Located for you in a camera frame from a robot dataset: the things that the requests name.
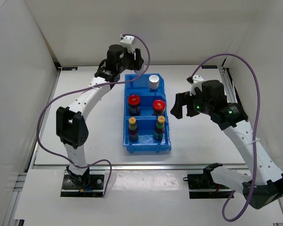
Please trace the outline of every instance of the gray wall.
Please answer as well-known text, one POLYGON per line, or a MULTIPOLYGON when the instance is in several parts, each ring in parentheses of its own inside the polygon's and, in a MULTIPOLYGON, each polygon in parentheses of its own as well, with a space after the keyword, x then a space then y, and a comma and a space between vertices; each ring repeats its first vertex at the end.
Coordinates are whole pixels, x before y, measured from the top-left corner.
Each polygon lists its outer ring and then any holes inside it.
POLYGON ((262 0, 25 1, 59 62, 70 66, 98 65, 125 32, 144 38, 155 65, 236 51, 262 0))
MULTIPOLYGON (((283 170, 283 0, 265 1, 238 50, 253 66, 261 91, 258 137, 283 170)), ((251 122, 256 110, 253 78, 243 64, 230 66, 242 104, 251 122)))
POLYGON ((23 0, 0 0, 0 225, 57 72, 23 0))

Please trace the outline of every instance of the red lid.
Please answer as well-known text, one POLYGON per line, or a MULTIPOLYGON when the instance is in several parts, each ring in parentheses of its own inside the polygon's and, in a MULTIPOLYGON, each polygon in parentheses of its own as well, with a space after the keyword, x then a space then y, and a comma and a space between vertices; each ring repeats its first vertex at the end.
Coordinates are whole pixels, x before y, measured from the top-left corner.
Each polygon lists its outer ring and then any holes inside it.
POLYGON ((166 103, 163 100, 155 100, 153 102, 153 108, 156 111, 163 111, 166 108, 166 103))
POLYGON ((141 102, 141 98, 138 95, 131 95, 128 98, 128 104, 130 105, 139 105, 141 102))

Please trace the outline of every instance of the white floor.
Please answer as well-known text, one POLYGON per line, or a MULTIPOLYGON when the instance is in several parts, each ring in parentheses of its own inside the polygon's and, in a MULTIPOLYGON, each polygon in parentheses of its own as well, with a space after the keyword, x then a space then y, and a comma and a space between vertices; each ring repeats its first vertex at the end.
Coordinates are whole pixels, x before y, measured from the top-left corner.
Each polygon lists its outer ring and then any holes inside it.
MULTIPOLYGON (((126 151, 123 147, 124 85, 116 85, 102 101, 98 102, 86 121, 89 130, 89 138, 85 143, 87 162, 92 163, 105 158, 112 164, 120 165, 244 163, 234 145, 209 116, 186 117, 186 109, 181 120, 170 114, 176 93, 190 90, 191 85, 186 78, 195 68, 195 65, 151 66, 147 72, 160 73, 165 80, 171 152, 130 154, 126 151)), ((79 67, 77 71, 62 71, 54 96, 87 87, 96 70, 97 67, 79 67)), ((198 74, 206 80, 221 81, 218 69, 200 69, 198 74)), ((79 94, 64 97, 50 108, 42 142, 59 154, 66 155, 66 151, 59 137, 56 136, 56 110, 60 106, 68 106, 77 96, 79 94)), ((35 164, 61 165, 67 164, 67 161, 39 148, 35 164)))
MULTIPOLYGON (((272 226, 283 222, 278 202, 248 207, 236 222, 221 215, 225 199, 191 200, 182 170, 113 171, 105 198, 60 197, 64 171, 31 169, 15 219, 25 226, 272 226)), ((226 209, 235 216, 245 199, 236 194, 226 209)))

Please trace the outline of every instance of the blue plastic bin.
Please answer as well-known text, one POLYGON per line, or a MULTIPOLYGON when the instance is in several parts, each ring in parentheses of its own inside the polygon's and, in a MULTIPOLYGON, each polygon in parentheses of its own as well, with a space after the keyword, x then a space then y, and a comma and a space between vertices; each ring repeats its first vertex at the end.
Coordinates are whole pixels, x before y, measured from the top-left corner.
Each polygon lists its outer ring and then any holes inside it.
MULTIPOLYGON (((156 140, 153 138, 154 128, 157 122, 158 116, 154 116, 152 104, 154 100, 163 100, 166 102, 165 95, 165 83, 160 74, 155 74, 159 76, 159 87, 157 92, 149 92, 149 76, 153 74, 145 74, 140 77, 138 80, 125 84, 125 97, 124 97, 124 143, 123 145, 127 148, 127 151, 130 153, 136 151, 170 151, 171 142, 169 135, 169 122, 167 111, 165 110, 164 117, 166 118, 165 122, 165 132, 162 140, 156 140), (136 118, 139 139, 137 141, 132 141, 129 139, 129 105, 128 97, 130 95, 139 95, 141 98, 141 114, 139 116, 134 116, 136 118)), ((126 74, 125 80, 131 80, 137 77, 136 74, 126 74)))

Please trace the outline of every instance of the black mounting plate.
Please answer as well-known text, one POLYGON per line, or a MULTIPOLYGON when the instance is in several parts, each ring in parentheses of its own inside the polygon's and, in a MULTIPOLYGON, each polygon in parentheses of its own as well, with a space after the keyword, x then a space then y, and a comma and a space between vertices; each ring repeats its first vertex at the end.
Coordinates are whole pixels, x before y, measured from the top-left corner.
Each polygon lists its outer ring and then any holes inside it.
POLYGON ((67 171, 65 171, 62 188, 61 188, 61 197, 91 197, 91 198, 99 198, 103 196, 104 189, 104 178, 103 174, 94 174, 94 172, 90 171, 90 183, 93 185, 91 190, 80 191, 81 188, 78 188, 74 185, 68 175, 67 171))
POLYGON ((195 183, 195 181, 201 179, 202 174, 188 174, 187 181, 189 184, 190 199, 227 199, 232 193, 232 190, 224 185, 221 185, 219 191, 217 191, 219 188, 217 184, 208 187, 203 184, 195 183))

